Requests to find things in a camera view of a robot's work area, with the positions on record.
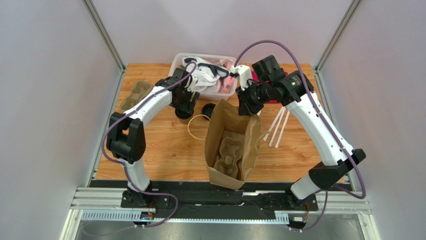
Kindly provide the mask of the black coffee cup lid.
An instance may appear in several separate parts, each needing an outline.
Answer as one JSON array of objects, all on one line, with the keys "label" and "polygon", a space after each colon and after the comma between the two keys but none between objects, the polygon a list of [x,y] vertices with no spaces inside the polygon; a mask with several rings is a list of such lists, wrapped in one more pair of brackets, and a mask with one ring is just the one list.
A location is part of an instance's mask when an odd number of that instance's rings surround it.
[{"label": "black coffee cup lid", "polygon": [[194,114],[194,111],[186,112],[184,110],[175,109],[175,115],[180,120],[190,120]]}]

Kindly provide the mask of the paper coffee cup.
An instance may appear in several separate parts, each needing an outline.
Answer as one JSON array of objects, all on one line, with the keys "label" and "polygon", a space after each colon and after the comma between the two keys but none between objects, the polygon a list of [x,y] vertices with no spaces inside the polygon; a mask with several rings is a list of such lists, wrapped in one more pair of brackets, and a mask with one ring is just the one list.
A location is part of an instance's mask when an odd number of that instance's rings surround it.
[{"label": "paper coffee cup", "polygon": [[180,123],[181,123],[181,124],[183,124],[183,125],[188,125],[188,124],[189,124],[189,122],[191,121],[191,118],[185,118],[185,119],[180,118],[180,119],[179,119],[179,121],[180,121]]}]

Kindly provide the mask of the brown paper bag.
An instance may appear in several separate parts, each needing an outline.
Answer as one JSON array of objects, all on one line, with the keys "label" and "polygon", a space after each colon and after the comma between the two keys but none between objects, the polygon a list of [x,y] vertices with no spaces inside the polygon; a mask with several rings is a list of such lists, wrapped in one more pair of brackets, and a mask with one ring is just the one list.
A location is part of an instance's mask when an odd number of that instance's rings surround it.
[{"label": "brown paper bag", "polygon": [[[204,141],[204,159],[206,162],[209,182],[212,185],[231,190],[240,189],[248,180],[255,168],[260,153],[263,126],[260,117],[240,116],[238,108],[231,103],[221,100],[214,108]],[[244,141],[241,178],[226,176],[214,169],[219,155],[219,146],[224,132],[229,131],[242,136]]]}]

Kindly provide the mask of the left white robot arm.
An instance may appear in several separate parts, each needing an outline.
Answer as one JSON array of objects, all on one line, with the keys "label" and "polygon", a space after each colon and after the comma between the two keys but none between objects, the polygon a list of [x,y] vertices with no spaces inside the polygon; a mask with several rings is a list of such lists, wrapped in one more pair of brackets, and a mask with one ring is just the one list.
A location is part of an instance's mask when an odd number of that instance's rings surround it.
[{"label": "left white robot arm", "polygon": [[111,161],[122,166],[127,178],[123,200],[146,207],[154,202],[152,183],[146,174],[143,155],[146,150],[145,127],[165,107],[174,108],[176,117],[187,124],[194,114],[200,94],[193,90],[191,73],[177,68],[172,76],[159,80],[151,92],[124,113],[110,116],[103,140],[103,154],[109,150]]}]

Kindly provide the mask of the brown cardboard cup carrier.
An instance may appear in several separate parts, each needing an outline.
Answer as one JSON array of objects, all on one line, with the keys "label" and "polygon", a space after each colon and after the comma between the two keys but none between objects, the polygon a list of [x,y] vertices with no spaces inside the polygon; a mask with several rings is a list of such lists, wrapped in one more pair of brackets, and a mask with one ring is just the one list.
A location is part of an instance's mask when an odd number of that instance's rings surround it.
[{"label": "brown cardboard cup carrier", "polygon": [[225,131],[219,144],[218,157],[213,168],[223,175],[240,180],[244,152],[243,137]]}]

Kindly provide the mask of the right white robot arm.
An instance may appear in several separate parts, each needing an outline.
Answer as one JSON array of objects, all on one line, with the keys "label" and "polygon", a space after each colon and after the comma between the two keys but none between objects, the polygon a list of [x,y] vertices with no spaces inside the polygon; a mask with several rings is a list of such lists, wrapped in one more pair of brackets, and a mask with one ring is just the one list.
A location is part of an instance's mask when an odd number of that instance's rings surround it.
[{"label": "right white robot arm", "polygon": [[321,161],[286,190],[290,203],[299,204],[318,191],[329,190],[366,158],[361,148],[353,148],[337,131],[301,71],[287,74],[270,55],[251,67],[234,65],[230,75],[240,82],[235,90],[239,115],[254,116],[266,103],[276,101],[296,117],[319,153]]}]

